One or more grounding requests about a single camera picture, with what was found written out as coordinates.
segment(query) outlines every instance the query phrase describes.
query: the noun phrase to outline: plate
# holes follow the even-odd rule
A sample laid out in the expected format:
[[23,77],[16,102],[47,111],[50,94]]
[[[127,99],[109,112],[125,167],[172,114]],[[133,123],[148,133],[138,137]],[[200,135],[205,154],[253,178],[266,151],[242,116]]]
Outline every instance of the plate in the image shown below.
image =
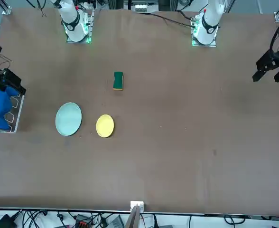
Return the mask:
[[55,126],[57,131],[63,136],[74,134],[82,122],[82,111],[80,107],[68,102],[59,108],[55,118]]
[[96,122],[96,131],[102,138],[109,137],[114,130],[114,121],[111,116],[104,114]]

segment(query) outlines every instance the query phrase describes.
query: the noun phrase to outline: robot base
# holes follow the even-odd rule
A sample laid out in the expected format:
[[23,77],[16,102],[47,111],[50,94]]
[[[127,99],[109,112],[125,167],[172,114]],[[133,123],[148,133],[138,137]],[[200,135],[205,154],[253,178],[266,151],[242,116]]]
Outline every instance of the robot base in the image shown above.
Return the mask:
[[92,10],[91,15],[89,15],[87,12],[84,12],[83,27],[84,27],[84,30],[88,33],[88,35],[86,35],[81,41],[78,41],[78,42],[72,41],[67,35],[67,43],[68,44],[70,44],[70,43],[72,43],[72,44],[74,44],[74,43],[91,44],[93,20],[94,20],[94,10]]
[[15,133],[17,131],[24,95],[12,96],[12,109],[4,115],[10,130],[0,130],[0,133]]
[[[199,20],[201,20],[201,17],[200,17],[200,14],[196,15],[192,20],[191,20],[191,25],[194,25],[195,27],[198,26],[199,24]],[[191,44],[192,46],[194,47],[197,47],[197,46],[203,46],[203,47],[216,47],[216,34],[215,34],[215,37],[214,37],[214,40],[212,41],[211,44],[208,44],[208,45],[204,45],[204,44],[201,44],[200,42],[197,41],[197,39],[194,37],[194,34],[197,32],[197,30],[195,28],[191,28]]]

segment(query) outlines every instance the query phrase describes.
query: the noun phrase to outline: metal bracket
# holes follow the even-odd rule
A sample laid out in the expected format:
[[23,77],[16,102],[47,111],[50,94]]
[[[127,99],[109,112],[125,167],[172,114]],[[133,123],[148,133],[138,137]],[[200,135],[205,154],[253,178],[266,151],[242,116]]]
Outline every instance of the metal bracket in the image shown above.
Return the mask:
[[274,12],[274,19],[276,20],[276,22],[279,22],[279,16],[277,16],[277,12]]
[[136,206],[139,206],[140,212],[144,213],[144,202],[143,201],[130,201],[130,211]]
[[3,12],[2,12],[3,15],[11,14],[12,7],[9,6],[5,0],[0,0],[0,8],[3,9]]
[[8,122],[10,129],[0,130],[0,133],[16,133],[24,97],[24,95],[20,94],[18,96],[10,97],[12,102],[12,109],[4,115],[4,118]]
[[10,15],[10,14],[11,14],[11,11],[12,11],[12,7],[9,6],[7,12],[3,11],[2,14],[3,14],[3,15]]

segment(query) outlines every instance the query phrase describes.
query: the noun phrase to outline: black cable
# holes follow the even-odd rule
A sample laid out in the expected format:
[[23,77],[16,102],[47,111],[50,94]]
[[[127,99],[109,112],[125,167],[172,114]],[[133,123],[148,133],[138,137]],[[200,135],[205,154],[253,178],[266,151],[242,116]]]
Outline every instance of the black cable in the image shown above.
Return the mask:
[[33,8],[36,8],[29,0],[26,0]]
[[232,225],[233,228],[235,228],[235,225],[243,224],[243,223],[245,222],[246,219],[244,218],[244,220],[241,221],[241,222],[235,222],[235,221],[233,220],[233,218],[232,218],[230,215],[224,215],[224,220],[225,220],[225,222],[226,222],[228,225]]
[[274,58],[274,59],[279,59],[279,54],[278,53],[275,53],[273,51],[273,44],[275,42],[275,40],[277,39],[277,35],[279,34],[279,26],[277,28],[277,30],[275,31],[272,39],[271,39],[271,42],[270,42],[270,47],[269,47],[269,51],[270,51],[270,55]]
[[17,217],[21,214],[22,210],[19,210],[18,212],[16,212],[14,215],[11,216],[11,219],[13,221],[15,221],[17,219]]
[[182,10],[177,10],[177,12],[179,12],[180,14],[182,14],[184,18],[186,18],[186,19],[188,19],[188,20],[191,20],[191,18],[190,18],[190,17],[187,17],[187,16],[182,12]]
[[153,214],[153,218],[154,218],[154,228],[159,228],[158,220],[157,220],[157,217],[155,216],[155,214]]
[[62,214],[59,214],[59,211],[57,212],[57,217],[59,218],[59,220],[63,224],[63,226],[67,228],[67,226],[63,222],[64,216]]
[[202,10],[203,10],[206,6],[208,6],[208,3],[207,3],[203,8],[201,8],[199,12],[202,12]]
[[180,11],[182,11],[182,10],[185,9],[186,7],[190,6],[191,3],[192,3],[193,1],[194,1],[194,0],[190,0],[190,2],[189,2],[187,5],[185,5],[182,9],[180,9]]
[[153,13],[144,13],[144,14],[156,16],[156,17],[158,17],[158,18],[162,18],[162,19],[164,19],[164,20],[168,20],[168,21],[171,21],[171,22],[173,22],[173,23],[177,23],[177,24],[179,24],[179,25],[183,25],[183,26],[191,27],[191,28],[195,29],[195,26],[193,26],[193,25],[184,24],[184,23],[182,23],[182,22],[178,22],[178,21],[176,21],[176,20],[172,20],[172,19],[169,19],[169,18],[165,18],[165,17],[160,16],[160,15],[157,15],[157,14],[153,14]]
[[189,217],[189,225],[188,225],[188,228],[190,228],[191,218],[192,218],[192,215],[190,215],[190,217]]
[[[32,2],[30,2],[29,0],[26,0],[26,1],[27,1],[27,3],[29,3],[33,8],[36,9],[36,7],[33,5]],[[47,0],[44,0],[43,6],[40,5],[40,1],[39,1],[39,0],[36,0],[36,1],[37,1],[37,8],[41,11],[42,16],[45,16],[45,17],[46,17],[46,15],[45,15],[44,12],[43,12],[43,9],[44,9],[44,7],[45,7],[45,5],[46,5],[46,1],[47,1]]]
[[108,215],[107,217],[105,217],[105,219],[109,218],[110,216],[114,215],[114,213]]
[[74,220],[76,220],[76,218],[77,218],[76,215],[72,215],[72,214],[70,213],[70,211],[68,211],[68,213],[69,213],[69,215],[70,215]]
[[271,220],[272,219],[272,216],[269,216],[269,218],[266,218],[264,216],[261,216],[262,220]]
[[30,218],[32,219],[31,222],[30,222],[30,224],[29,224],[29,228],[31,228],[33,222],[34,222],[35,227],[36,227],[36,228],[39,228],[39,225],[35,222],[35,218],[36,218],[36,216],[39,214],[39,212],[38,212],[35,216],[33,216],[33,214],[32,214],[31,211],[27,211],[27,214],[28,214],[28,215],[30,216]]

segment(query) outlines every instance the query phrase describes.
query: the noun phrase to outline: light blue plate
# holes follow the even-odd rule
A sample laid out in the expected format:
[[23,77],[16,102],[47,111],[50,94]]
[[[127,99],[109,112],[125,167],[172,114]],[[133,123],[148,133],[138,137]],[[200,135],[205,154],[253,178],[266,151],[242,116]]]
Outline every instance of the light blue plate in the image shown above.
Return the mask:
[[61,106],[56,114],[55,126],[63,136],[74,134],[82,122],[82,111],[80,107],[72,102]]

